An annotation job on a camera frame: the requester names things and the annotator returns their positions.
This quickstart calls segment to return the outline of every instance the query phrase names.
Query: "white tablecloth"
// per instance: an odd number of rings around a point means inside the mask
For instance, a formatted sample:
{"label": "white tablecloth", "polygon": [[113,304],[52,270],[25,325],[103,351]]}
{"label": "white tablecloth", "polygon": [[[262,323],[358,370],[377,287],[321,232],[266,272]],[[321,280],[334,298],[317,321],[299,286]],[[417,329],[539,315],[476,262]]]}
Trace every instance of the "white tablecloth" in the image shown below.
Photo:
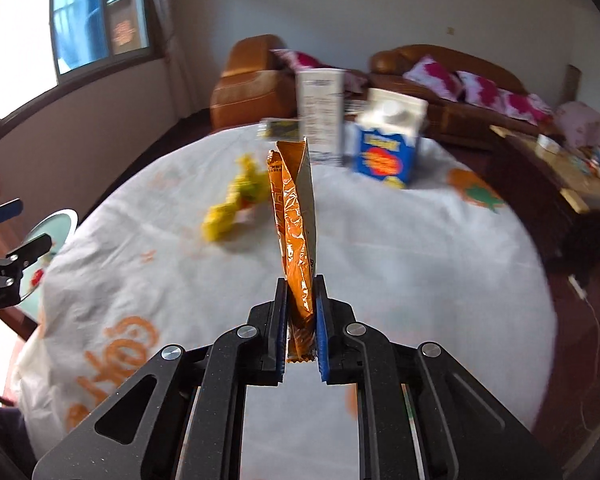
{"label": "white tablecloth", "polygon": [[[38,456],[162,346],[211,344],[272,300],[282,265],[268,203],[221,244],[200,235],[235,159],[251,152],[264,163],[271,147],[247,126],[164,156],[62,248],[43,282],[43,324],[15,377]],[[464,166],[429,139],[408,190],[312,166],[317,272],[330,297],[390,340],[442,344],[530,428],[556,332],[544,272],[514,213],[463,200],[446,182],[452,168]],[[315,363],[287,365],[278,388],[250,387],[243,478],[357,478],[348,395],[322,384]]]}

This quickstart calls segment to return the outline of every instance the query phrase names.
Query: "wall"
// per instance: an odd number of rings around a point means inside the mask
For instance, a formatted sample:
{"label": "wall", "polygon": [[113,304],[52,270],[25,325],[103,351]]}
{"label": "wall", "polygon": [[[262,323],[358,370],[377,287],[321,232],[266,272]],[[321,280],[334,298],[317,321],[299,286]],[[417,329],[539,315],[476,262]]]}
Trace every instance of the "wall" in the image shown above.
{"label": "wall", "polygon": [[578,100],[600,112],[600,13],[594,7],[574,7],[572,65],[582,70]]}
{"label": "wall", "polygon": [[123,171],[176,123],[164,61],[68,94],[0,140],[2,198],[24,201],[21,229],[72,208],[82,219]]}
{"label": "wall", "polygon": [[448,46],[511,70],[550,104],[571,55],[564,0],[174,0],[173,10],[206,102],[232,44],[268,32],[324,63],[360,70],[378,50]]}

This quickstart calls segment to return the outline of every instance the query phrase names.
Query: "orange snack package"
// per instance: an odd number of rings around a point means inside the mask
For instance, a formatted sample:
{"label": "orange snack package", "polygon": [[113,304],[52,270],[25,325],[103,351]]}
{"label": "orange snack package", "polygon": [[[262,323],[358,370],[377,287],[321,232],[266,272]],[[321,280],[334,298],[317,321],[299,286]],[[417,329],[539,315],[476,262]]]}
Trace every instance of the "orange snack package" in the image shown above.
{"label": "orange snack package", "polygon": [[316,238],[309,151],[306,140],[279,141],[276,147],[278,152],[269,153],[267,164],[276,210],[282,265],[295,300],[295,305],[290,306],[289,311],[290,338],[287,359],[292,362],[309,361],[314,359],[315,353],[312,281],[315,272]]}

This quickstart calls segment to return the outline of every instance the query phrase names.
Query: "brown leather sofa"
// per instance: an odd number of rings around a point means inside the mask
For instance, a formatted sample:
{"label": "brown leather sofa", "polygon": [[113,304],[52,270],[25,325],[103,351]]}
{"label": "brown leather sofa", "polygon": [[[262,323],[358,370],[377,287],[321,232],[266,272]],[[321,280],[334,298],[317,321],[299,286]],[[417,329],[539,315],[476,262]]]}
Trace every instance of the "brown leather sofa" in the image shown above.
{"label": "brown leather sofa", "polygon": [[552,123],[533,126],[525,121],[469,105],[441,99],[428,88],[402,78],[423,56],[429,54],[449,72],[463,70],[494,81],[499,88],[515,94],[527,94],[524,85],[511,72],[479,57],[442,46],[415,44],[374,54],[370,61],[369,86],[413,95],[429,102],[427,137],[471,148],[491,149],[491,125],[537,136],[540,133],[558,141],[561,131]]}
{"label": "brown leather sofa", "polygon": [[286,46],[279,37],[266,34],[241,40],[231,49],[211,94],[211,121],[216,130],[257,123],[265,117],[295,116],[295,78],[282,70],[272,48]]}

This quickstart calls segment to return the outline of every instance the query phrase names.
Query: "silver screw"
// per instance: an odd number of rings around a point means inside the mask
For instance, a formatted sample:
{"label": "silver screw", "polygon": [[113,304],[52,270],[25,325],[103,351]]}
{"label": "silver screw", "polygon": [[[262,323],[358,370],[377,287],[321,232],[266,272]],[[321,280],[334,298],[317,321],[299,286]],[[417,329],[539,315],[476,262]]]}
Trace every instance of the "silver screw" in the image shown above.
{"label": "silver screw", "polygon": [[258,333],[258,329],[251,325],[244,325],[238,329],[238,337],[242,339],[251,339]]}
{"label": "silver screw", "polygon": [[165,361],[173,361],[182,355],[182,348],[176,345],[165,346],[160,355]]}
{"label": "silver screw", "polygon": [[347,325],[347,334],[349,335],[364,335],[366,333],[366,326],[362,323],[351,323]]}
{"label": "silver screw", "polygon": [[438,357],[442,354],[442,350],[435,343],[426,343],[426,345],[422,347],[422,353],[427,357]]}

